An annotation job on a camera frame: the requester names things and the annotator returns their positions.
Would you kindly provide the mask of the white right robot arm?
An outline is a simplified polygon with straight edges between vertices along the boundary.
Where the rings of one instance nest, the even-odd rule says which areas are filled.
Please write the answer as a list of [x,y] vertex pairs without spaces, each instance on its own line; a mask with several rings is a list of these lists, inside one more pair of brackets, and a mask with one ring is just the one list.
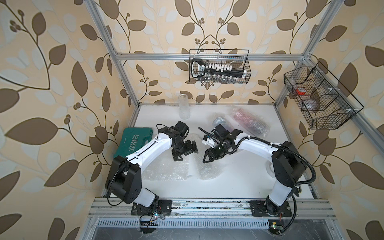
[[236,137],[229,134],[222,139],[205,135],[203,144],[210,146],[205,152],[204,164],[233,155],[238,150],[245,150],[269,160],[273,166],[276,182],[266,198],[267,206],[281,207],[301,185],[311,184],[317,177],[312,164],[288,141],[282,144],[271,143],[241,133]]

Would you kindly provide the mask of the clear ribbed glass vase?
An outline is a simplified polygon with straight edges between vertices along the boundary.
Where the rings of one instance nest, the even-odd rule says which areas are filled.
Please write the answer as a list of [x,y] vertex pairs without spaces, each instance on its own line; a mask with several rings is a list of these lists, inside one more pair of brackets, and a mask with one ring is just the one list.
[[182,120],[187,120],[190,118],[190,105],[189,99],[186,94],[180,94],[178,98],[179,103],[179,116]]

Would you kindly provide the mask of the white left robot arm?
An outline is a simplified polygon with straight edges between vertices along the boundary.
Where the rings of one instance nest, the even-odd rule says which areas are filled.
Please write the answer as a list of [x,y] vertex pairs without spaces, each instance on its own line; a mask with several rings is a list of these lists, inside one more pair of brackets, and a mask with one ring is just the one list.
[[185,141],[179,133],[158,133],[133,154],[114,158],[105,185],[107,196],[114,195],[126,204],[136,203],[147,208],[153,206],[158,196],[143,187],[142,173],[169,149],[175,162],[182,161],[183,156],[198,153],[195,141]]

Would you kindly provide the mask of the purple vase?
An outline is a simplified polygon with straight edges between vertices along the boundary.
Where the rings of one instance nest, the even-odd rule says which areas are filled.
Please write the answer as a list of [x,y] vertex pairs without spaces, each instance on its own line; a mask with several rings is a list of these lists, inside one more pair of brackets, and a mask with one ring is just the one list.
[[228,125],[227,120],[222,116],[214,116],[213,120],[212,120],[212,125],[214,128],[218,125],[221,125],[225,129],[227,129],[227,130],[229,129],[229,125]]

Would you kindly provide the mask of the clear bubble wrap sheet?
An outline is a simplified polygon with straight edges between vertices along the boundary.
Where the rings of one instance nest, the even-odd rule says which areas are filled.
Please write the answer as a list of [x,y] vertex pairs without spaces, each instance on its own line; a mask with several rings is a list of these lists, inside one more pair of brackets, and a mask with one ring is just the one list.
[[189,160],[174,162],[171,157],[158,157],[145,169],[144,180],[185,181],[189,173]]

